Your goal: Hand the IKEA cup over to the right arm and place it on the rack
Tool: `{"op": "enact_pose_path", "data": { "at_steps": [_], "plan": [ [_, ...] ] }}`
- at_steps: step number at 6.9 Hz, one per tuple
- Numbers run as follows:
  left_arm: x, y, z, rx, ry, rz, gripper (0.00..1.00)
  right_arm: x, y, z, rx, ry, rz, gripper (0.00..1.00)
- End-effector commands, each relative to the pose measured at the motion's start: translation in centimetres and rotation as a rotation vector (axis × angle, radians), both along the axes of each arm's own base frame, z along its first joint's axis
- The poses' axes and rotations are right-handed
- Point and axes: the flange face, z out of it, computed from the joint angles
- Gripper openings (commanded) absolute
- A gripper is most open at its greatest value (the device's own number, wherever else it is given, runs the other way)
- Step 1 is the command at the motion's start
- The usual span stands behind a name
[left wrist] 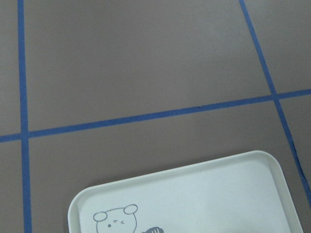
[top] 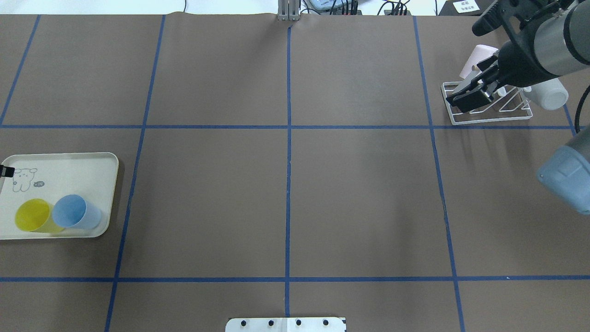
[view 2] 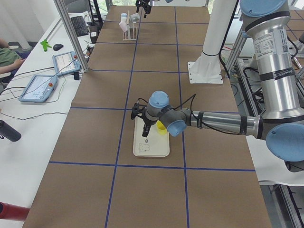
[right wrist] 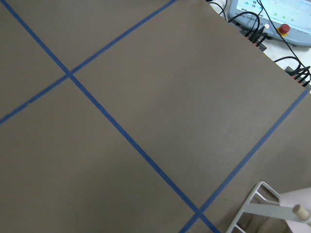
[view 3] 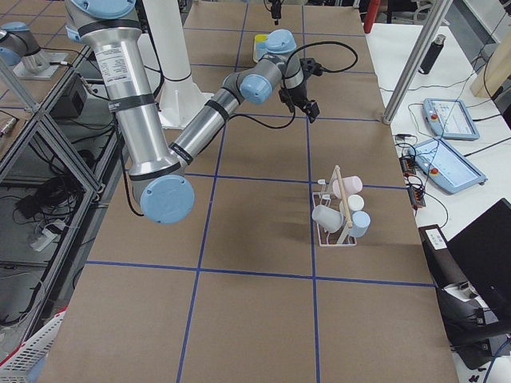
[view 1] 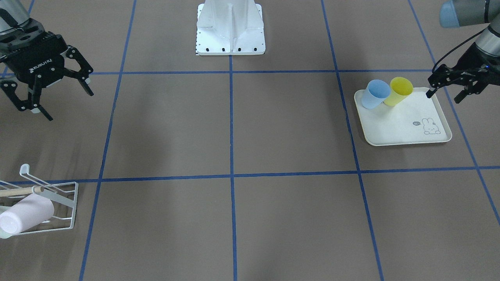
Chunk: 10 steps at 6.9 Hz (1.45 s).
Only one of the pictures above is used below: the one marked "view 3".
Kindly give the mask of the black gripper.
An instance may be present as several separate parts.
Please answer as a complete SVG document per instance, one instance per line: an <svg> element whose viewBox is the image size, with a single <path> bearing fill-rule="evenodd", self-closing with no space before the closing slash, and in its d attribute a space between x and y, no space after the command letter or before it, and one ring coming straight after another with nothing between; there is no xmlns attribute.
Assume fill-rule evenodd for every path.
<svg viewBox="0 0 511 383"><path fill-rule="evenodd" d="M280 87L280 101L285 104L290 112L294 112L298 107L307 116L309 122L315 122L320 114L319 106L316 101L309 101L307 98L307 87L299 85L291 89Z"/></svg>

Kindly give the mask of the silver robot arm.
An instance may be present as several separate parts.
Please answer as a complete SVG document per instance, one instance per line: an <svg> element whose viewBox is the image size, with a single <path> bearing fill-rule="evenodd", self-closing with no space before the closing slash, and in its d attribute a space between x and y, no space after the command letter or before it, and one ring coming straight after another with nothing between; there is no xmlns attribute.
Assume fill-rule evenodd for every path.
<svg viewBox="0 0 511 383"><path fill-rule="evenodd" d="M266 10L271 14L271 18L276 26L282 18L282 0L263 0Z"/></svg>
<svg viewBox="0 0 511 383"><path fill-rule="evenodd" d="M309 121L319 115L307 97L306 62L297 56L289 30L267 36L257 64L228 75L178 138L168 143L137 41L141 26L133 1L67 1L69 36L94 52L109 95L109 110L120 122L132 160L129 178L144 216L156 223L181 221L192 210L195 192L184 169L212 142L244 101L263 104L277 90L290 110Z"/></svg>

